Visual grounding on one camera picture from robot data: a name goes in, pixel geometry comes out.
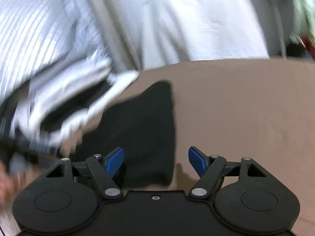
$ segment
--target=screw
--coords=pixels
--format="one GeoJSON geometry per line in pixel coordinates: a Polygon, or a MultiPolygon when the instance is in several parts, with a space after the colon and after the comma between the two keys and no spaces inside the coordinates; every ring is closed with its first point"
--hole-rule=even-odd
{"type": "Polygon", "coordinates": [[[207,190],[203,188],[195,188],[192,190],[192,194],[195,196],[204,196],[207,194],[207,190]]]}
{"type": "Polygon", "coordinates": [[[117,189],[117,188],[108,188],[106,191],[105,191],[105,194],[107,196],[117,196],[120,194],[120,190],[117,189]]]}

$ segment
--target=cord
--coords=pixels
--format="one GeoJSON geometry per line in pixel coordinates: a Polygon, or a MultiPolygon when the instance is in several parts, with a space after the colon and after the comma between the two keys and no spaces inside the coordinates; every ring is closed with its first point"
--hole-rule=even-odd
{"type": "Polygon", "coordinates": [[[280,40],[281,55],[284,59],[287,59],[287,51],[286,51],[285,40],[284,40],[282,18],[281,18],[277,0],[271,0],[271,5],[272,5],[272,9],[275,15],[276,24],[277,24],[278,36],[280,40]]]}

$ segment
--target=black object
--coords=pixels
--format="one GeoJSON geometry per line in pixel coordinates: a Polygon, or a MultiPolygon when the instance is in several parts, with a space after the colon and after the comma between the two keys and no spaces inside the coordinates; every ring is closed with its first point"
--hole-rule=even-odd
{"type": "Polygon", "coordinates": [[[122,153],[117,148],[103,161],[61,160],[29,185],[13,203],[19,236],[294,235],[290,230],[300,212],[298,199],[250,158],[227,162],[191,147],[189,161],[201,178],[188,196],[183,191],[129,191],[123,196],[109,176],[122,164],[122,153]],[[225,176],[236,175],[236,183],[221,189],[225,176]],[[72,176],[90,177],[98,194],[74,183],[72,176]]]}
{"type": "Polygon", "coordinates": [[[125,150],[124,163],[114,178],[120,187],[171,183],[175,126],[168,82],[154,83],[141,95],[106,110],[98,127],[83,136],[71,160],[86,160],[93,154],[106,156],[117,146],[125,150]]]}

